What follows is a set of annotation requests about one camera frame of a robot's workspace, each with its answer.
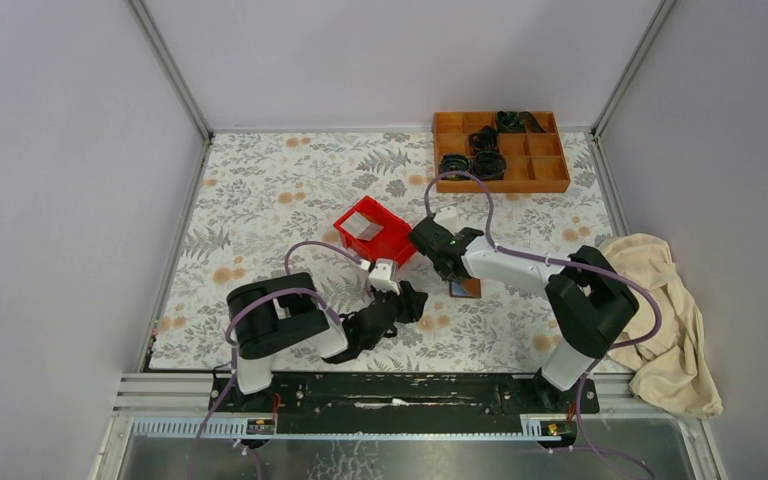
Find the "brown leather card holder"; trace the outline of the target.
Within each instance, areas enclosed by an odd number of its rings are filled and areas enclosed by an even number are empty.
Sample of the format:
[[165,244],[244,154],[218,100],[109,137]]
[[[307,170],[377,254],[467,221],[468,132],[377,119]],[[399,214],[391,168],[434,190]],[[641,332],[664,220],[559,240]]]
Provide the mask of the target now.
[[470,278],[459,282],[451,282],[449,284],[449,296],[461,299],[481,299],[481,281]]

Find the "red plastic bin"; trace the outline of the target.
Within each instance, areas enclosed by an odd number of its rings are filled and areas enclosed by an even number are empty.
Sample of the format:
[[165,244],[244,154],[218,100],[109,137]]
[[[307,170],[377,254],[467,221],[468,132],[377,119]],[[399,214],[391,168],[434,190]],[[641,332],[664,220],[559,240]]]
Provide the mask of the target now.
[[381,203],[365,196],[333,224],[343,247],[369,261],[404,265],[417,252],[408,239],[412,227]]

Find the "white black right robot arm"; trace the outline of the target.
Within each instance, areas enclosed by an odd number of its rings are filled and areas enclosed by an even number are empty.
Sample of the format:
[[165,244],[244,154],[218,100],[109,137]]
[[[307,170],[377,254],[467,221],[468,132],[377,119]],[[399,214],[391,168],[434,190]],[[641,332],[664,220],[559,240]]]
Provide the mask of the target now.
[[408,239],[444,281],[496,281],[548,300],[562,340],[540,368],[533,396],[549,412],[572,400],[573,386],[639,310],[629,285],[593,247],[581,247],[567,259],[515,251],[475,228],[453,233],[433,215],[414,226]]

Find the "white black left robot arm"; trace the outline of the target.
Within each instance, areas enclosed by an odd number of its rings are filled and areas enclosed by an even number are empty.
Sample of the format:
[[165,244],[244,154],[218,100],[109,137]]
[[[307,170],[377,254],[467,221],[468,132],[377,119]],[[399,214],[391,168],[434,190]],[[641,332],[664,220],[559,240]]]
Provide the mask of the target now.
[[276,354],[308,343],[329,364],[355,360],[394,337],[398,323],[419,321],[428,300],[427,293],[407,281],[371,293],[366,307],[339,314],[325,303],[308,273],[232,290],[226,297],[230,323],[225,333],[235,374],[232,398],[245,410],[259,410],[269,401]]

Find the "stack of credit cards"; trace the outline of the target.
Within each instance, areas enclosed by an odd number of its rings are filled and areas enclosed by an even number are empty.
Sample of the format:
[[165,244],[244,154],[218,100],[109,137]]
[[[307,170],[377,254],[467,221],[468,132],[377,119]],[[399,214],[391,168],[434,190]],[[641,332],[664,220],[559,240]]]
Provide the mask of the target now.
[[360,212],[353,212],[345,219],[342,222],[342,228],[348,235],[360,241],[370,241],[383,230],[382,225],[373,222]]

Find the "dark floral rolled cloth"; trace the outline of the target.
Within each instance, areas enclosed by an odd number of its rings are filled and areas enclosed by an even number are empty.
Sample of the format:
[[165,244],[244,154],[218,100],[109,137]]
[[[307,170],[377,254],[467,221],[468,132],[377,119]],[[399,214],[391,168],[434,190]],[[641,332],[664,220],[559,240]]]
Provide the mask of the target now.
[[471,170],[471,161],[467,155],[463,154],[444,154],[439,162],[439,173],[442,180],[461,181],[466,177],[460,175],[460,172],[469,173]]

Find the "wooden compartment tray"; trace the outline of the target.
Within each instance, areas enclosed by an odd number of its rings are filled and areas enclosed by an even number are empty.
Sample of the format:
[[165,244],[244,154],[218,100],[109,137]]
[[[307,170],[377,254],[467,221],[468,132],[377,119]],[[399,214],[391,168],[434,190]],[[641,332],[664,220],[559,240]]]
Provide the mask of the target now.
[[[444,154],[463,154],[470,158],[468,136],[485,125],[496,129],[497,111],[437,112],[433,119],[434,161],[439,173],[439,162]],[[499,153],[507,162],[503,180],[482,181],[492,193],[563,193],[571,176],[563,153],[559,129],[554,114],[549,111],[533,113],[546,133],[500,133]],[[481,188],[472,180],[440,180],[440,193],[479,193]]]

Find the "floral patterned table mat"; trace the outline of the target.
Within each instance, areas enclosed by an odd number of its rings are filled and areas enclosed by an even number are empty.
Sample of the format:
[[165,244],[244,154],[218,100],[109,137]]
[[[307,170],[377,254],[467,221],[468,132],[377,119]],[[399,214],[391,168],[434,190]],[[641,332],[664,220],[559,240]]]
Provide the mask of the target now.
[[[490,222],[496,241],[565,255],[613,233],[586,136],[560,140],[571,175],[562,194],[433,193],[434,207],[455,206],[464,223]],[[418,222],[433,178],[429,132],[225,133],[213,142],[148,368],[209,370],[226,363],[226,303],[233,289],[306,271],[341,313],[367,305],[365,276],[337,253],[335,222],[371,197],[408,223]],[[495,214],[487,217],[491,208]],[[421,255],[400,271],[429,298],[423,316],[401,325],[346,371],[516,372],[536,370],[559,342],[549,304],[486,282],[477,299],[457,299]]]

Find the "beige crumpled cloth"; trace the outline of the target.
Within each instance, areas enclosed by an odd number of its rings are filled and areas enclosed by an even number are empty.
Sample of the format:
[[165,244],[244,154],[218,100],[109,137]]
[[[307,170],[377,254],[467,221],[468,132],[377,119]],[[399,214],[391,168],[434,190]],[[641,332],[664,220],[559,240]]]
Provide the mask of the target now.
[[618,274],[647,290],[662,314],[654,337],[609,353],[635,372],[631,391],[674,414],[721,415],[722,398],[705,359],[703,315],[678,274],[668,243],[638,233],[607,239],[599,250]]

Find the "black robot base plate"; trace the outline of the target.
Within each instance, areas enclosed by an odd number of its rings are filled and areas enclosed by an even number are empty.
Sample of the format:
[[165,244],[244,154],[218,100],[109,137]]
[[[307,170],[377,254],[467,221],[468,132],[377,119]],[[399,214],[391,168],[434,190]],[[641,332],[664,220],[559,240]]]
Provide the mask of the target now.
[[578,394],[500,373],[279,372],[251,394],[215,376],[210,395],[221,413],[263,414],[297,435],[519,434],[523,419],[600,411],[591,380]]

